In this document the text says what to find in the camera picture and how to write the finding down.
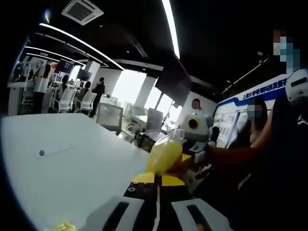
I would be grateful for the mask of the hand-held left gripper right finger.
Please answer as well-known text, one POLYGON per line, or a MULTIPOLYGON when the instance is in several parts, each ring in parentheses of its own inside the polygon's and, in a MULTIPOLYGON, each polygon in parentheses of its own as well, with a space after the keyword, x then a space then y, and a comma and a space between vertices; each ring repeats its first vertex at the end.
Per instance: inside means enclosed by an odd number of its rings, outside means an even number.
POLYGON ((230 231, 228 219, 200 198, 193 198, 180 179, 159 180, 159 231, 230 231))

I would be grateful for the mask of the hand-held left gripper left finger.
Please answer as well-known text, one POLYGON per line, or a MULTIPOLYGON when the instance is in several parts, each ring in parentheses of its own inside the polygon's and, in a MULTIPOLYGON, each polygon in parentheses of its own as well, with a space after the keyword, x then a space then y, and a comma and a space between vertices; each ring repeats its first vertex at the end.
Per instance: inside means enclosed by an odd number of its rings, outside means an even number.
POLYGON ((85 230, 153 230, 157 217, 157 186, 154 173, 137 175, 122 196, 113 196, 88 215, 85 230))

